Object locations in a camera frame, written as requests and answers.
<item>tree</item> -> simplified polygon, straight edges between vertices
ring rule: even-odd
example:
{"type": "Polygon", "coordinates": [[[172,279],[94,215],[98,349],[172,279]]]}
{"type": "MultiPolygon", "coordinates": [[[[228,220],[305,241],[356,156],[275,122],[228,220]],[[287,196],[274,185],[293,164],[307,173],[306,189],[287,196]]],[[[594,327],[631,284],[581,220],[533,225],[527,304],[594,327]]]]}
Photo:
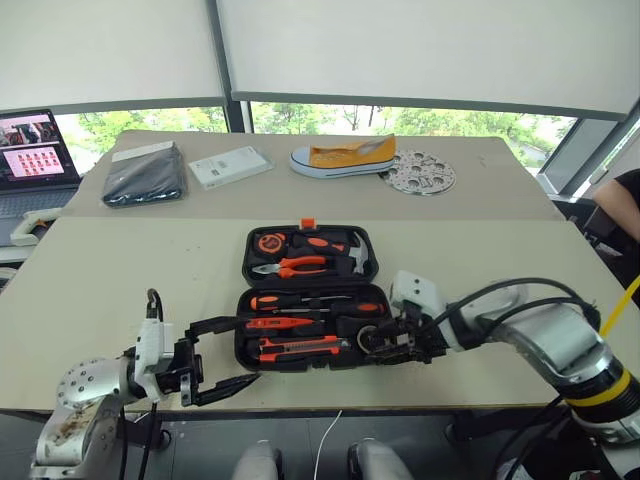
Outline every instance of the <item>tree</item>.
{"type": "Polygon", "coordinates": [[[563,125],[562,127],[560,127],[556,131],[556,138],[558,140],[562,140],[564,137],[567,136],[567,133],[569,133],[569,130],[571,129],[571,127],[573,127],[573,122],[567,123],[566,125],[563,125]]]}
{"type": "Polygon", "coordinates": [[[378,107],[378,112],[380,112],[380,116],[382,117],[382,121],[384,122],[382,127],[379,127],[376,131],[379,135],[386,135],[389,133],[389,124],[393,123],[393,107],[378,107]]]}
{"type": "Polygon", "coordinates": [[[149,129],[136,111],[81,113],[78,124],[90,133],[82,146],[99,153],[109,150],[123,130],[149,129]]]}
{"type": "Polygon", "coordinates": [[[393,131],[399,135],[497,136],[509,144],[523,165],[541,166],[525,148],[537,149],[546,158],[555,145],[536,134],[538,121],[539,116],[522,113],[401,108],[393,131]]]}
{"type": "Polygon", "coordinates": [[[251,104],[256,133],[317,135],[331,121],[334,110],[326,105],[301,103],[251,104]]]}
{"type": "Polygon", "coordinates": [[[69,143],[98,153],[109,150],[124,130],[227,131],[220,107],[81,113],[77,119],[89,135],[79,139],[72,134],[69,143]]]}
{"type": "Polygon", "coordinates": [[[359,105],[348,105],[342,107],[342,117],[351,125],[351,131],[355,132],[360,124],[360,118],[358,117],[359,105]]]}

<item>wire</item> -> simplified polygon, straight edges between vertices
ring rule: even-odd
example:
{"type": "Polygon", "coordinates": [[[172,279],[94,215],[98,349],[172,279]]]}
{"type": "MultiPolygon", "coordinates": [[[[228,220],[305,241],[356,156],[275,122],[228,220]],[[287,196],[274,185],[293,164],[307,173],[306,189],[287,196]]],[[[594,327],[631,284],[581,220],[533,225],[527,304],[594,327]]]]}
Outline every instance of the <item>wire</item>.
{"type": "Polygon", "coordinates": [[[515,308],[512,308],[508,312],[503,313],[494,321],[492,321],[489,327],[484,332],[484,340],[486,340],[493,333],[493,331],[496,328],[498,328],[503,322],[505,322],[506,320],[508,320],[509,318],[513,317],[514,315],[520,312],[524,312],[525,310],[530,310],[536,307],[541,307],[543,305],[556,305],[561,303],[573,303],[573,304],[579,305],[583,309],[583,311],[588,308],[593,308],[584,300],[580,298],[571,298],[571,297],[549,297],[549,298],[543,298],[541,300],[534,300],[533,302],[529,302],[529,303],[523,303],[522,305],[519,305],[515,308]]]}
{"type": "Polygon", "coordinates": [[[149,461],[149,450],[151,449],[151,441],[153,439],[153,428],[156,423],[156,410],[158,404],[151,405],[151,413],[149,414],[149,427],[147,428],[147,438],[144,442],[144,452],[142,453],[142,462],[140,462],[140,470],[138,472],[138,480],[144,479],[145,471],[147,470],[147,462],[149,461]]]}
{"type": "Polygon", "coordinates": [[[498,452],[498,455],[496,455],[496,459],[493,462],[493,467],[491,467],[491,470],[489,470],[489,480],[493,478],[494,472],[498,471],[498,468],[500,467],[500,463],[502,463],[502,458],[504,457],[504,454],[507,453],[507,450],[509,450],[509,447],[511,447],[511,445],[513,445],[516,442],[516,440],[518,440],[527,429],[533,427],[541,419],[546,417],[547,414],[551,410],[553,410],[560,402],[562,402],[562,395],[558,395],[556,398],[554,398],[549,403],[547,403],[547,405],[542,410],[540,410],[533,417],[531,417],[527,423],[525,423],[522,427],[520,427],[518,431],[516,431],[513,435],[509,437],[509,439],[506,442],[504,442],[504,445],[498,452]]]}
{"type": "Polygon", "coordinates": [[[336,418],[333,419],[333,422],[331,422],[331,425],[329,425],[329,428],[327,428],[327,431],[324,432],[324,435],[322,436],[322,440],[320,440],[320,446],[318,447],[318,455],[316,456],[316,467],[313,470],[313,480],[317,480],[318,478],[318,464],[320,463],[320,452],[322,451],[322,445],[324,444],[324,439],[327,438],[327,435],[329,434],[333,426],[338,422],[340,415],[342,415],[342,410],[338,412],[338,415],[336,415],[336,418]]]}
{"type": "Polygon", "coordinates": [[[442,322],[444,322],[447,318],[449,318],[454,313],[458,312],[465,305],[473,302],[474,300],[485,296],[488,293],[491,293],[495,290],[499,290],[504,287],[511,287],[513,285],[523,285],[523,284],[540,284],[540,285],[550,285],[552,287],[556,287],[559,290],[562,290],[570,298],[580,299],[580,296],[576,293],[572,288],[567,287],[565,284],[557,282],[556,280],[551,280],[550,278],[540,278],[540,277],[523,277],[523,278],[512,278],[510,280],[502,280],[500,282],[492,283],[491,285],[487,285],[480,290],[467,295],[466,297],[458,300],[457,302],[450,305],[444,312],[438,315],[432,322],[424,325],[421,330],[426,330],[433,328],[442,322]]]}
{"type": "Polygon", "coordinates": [[[638,275],[636,279],[631,282],[631,285],[629,285],[629,287],[625,290],[624,295],[622,295],[622,298],[620,298],[620,300],[618,301],[618,304],[613,309],[613,312],[611,312],[611,315],[609,315],[609,318],[604,324],[604,327],[602,327],[602,330],[600,330],[600,335],[602,337],[606,337],[607,335],[609,335],[609,332],[620,319],[620,314],[629,304],[629,301],[631,301],[631,297],[636,292],[638,287],[640,287],[640,275],[638,275]]]}
{"type": "Polygon", "coordinates": [[[556,428],[563,420],[565,420],[565,417],[569,414],[570,411],[571,410],[569,410],[568,408],[566,410],[563,410],[560,415],[554,418],[546,427],[544,427],[540,431],[538,435],[536,435],[529,441],[529,443],[527,443],[522,452],[520,452],[520,455],[518,455],[518,457],[516,458],[516,461],[513,462],[513,465],[511,465],[509,473],[507,473],[507,476],[504,477],[504,480],[513,480],[513,476],[516,474],[516,470],[520,468],[522,463],[527,459],[531,452],[535,450],[538,444],[542,440],[544,440],[544,438],[549,435],[549,433],[551,433],[554,428],[556,428]]]}
{"type": "Polygon", "coordinates": [[[124,407],[120,409],[120,425],[122,426],[122,457],[120,459],[119,480],[124,480],[127,471],[127,453],[129,451],[129,439],[127,438],[127,419],[124,416],[124,407]]]}
{"type": "MultiPolygon", "coordinates": [[[[162,300],[160,294],[155,288],[147,290],[147,318],[157,318],[158,321],[164,322],[164,313],[162,311],[162,300]]],[[[144,451],[142,453],[142,461],[140,462],[140,470],[138,471],[138,480],[144,479],[147,470],[147,462],[149,461],[149,451],[151,450],[151,442],[153,441],[153,429],[156,424],[158,404],[151,405],[149,413],[149,426],[147,427],[147,438],[144,442],[144,451]]]]}
{"type": "Polygon", "coordinates": [[[147,318],[157,318],[164,322],[164,313],[162,311],[162,300],[160,294],[155,288],[147,290],[147,318]]]}

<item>white box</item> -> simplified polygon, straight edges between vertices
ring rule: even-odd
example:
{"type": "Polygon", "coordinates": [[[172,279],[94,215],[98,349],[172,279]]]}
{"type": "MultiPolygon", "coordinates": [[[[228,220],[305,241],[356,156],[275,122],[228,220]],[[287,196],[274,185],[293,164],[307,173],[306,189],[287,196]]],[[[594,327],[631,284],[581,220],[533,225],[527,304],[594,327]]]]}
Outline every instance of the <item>white box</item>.
{"type": "Polygon", "coordinates": [[[189,168],[205,190],[266,172],[273,163],[253,147],[242,147],[189,163],[189,168]]]}

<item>tool kit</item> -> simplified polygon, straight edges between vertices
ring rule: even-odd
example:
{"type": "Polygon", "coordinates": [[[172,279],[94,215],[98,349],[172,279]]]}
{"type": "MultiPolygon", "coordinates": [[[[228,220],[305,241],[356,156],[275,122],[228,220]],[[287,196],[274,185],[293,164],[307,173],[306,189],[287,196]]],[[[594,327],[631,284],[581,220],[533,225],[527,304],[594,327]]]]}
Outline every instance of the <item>tool kit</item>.
{"type": "Polygon", "coordinates": [[[253,287],[235,317],[235,354],[250,370],[304,371],[370,363],[362,333],[393,321],[373,246],[360,227],[316,225],[257,228],[249,233],[242,273],[253,287]]]}

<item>green foliage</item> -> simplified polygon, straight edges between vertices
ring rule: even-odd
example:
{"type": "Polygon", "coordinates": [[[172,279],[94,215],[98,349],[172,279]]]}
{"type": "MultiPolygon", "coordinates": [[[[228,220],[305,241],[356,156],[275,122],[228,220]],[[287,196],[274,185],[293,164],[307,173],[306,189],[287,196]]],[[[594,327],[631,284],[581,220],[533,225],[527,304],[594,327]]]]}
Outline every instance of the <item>green foliage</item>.
{"type": "Polygon", "coordinates": [[[301,103],[252,102],[251,110],[256,133],[317,135],[335,115],[335,109],[327,105],[301,103]]]}
{"type": "MultiPolygon", "coordinates": [[[[538,134],[541,122],[556,129],[558,140],[571,126],[562,117],[522,113],[261,102],[252,102],[251,108],[256,133],[494,136],[504,139],[526,166],[541,166],[557,144],[538,134]],[[562,121],[564,124],[553,127],[562,121]]],[[[227,131],[218,107],[86,113],[78,115],[78,123],[88,135],[72,134],[68,143],[98,153],[111,148],[123,130],[227,131]]]]}
{"type": "Polygon", "coordinates": [[[224,113],[219,107],[81,113],[77,120],[88,135],[82,139],[72,136],[68,143],[98,153],[109,150],[124,130],[227,131],[224,113]]]}
{"type": "Polygon", "coordinates": [[[524,150],[524,147],[537,149],[546,158],[555,148],[553,143],[536,134],[539,119],[540,116],[522,113],[401,108],[393,132],[397,135],[500,137],[523,165],[541,166],[540,161],[531,159],[524,150]]]}

